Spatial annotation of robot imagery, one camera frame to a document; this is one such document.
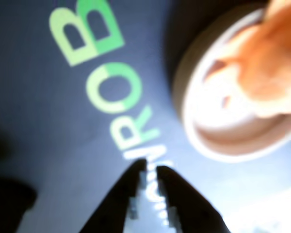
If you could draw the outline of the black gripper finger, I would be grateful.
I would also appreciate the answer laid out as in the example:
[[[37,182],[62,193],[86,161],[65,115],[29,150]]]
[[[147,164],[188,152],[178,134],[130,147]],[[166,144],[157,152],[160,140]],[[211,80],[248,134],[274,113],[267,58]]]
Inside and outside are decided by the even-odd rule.
[[[167,166],[157,167],[159,191],[166,197],[169,223],[177,233],[228,233],[217,210],[184,178]]]
[[[146,170],[146,159],[139,159],[124,172],[93,212],[81,233],[122,233],[126,217],[136,219],[140,173]]]

